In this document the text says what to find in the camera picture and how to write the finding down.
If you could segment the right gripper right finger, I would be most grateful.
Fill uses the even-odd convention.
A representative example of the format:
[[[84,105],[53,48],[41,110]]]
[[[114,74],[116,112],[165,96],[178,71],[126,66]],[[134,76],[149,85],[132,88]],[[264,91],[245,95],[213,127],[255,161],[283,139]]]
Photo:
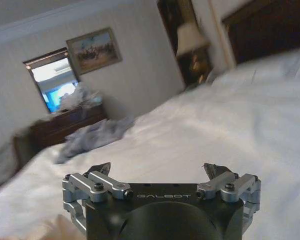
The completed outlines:
[[[197,185],[197,197],[200,200],[210,200],[220,193],[221,199],[226,203],[244,201],[242,228],[248,229],[253,215],[260,210],[261,180],[248,173],[239,176],[226,166],[212,163],[204,163],[203,168],[209,181]]]

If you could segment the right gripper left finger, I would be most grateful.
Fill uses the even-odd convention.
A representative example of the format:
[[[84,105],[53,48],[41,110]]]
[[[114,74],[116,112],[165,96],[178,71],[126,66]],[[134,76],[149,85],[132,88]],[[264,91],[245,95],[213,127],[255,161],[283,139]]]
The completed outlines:
[[[119,182],[100,171],[88,171],[84,174],[67,174],[62,180],[63,208],[70,213],[72,223],[81,231],[87,231],[87,221],[83,204],[78,201],[90,200],[101,203],[111,195],[117,200],[130,200],[130,184]]]

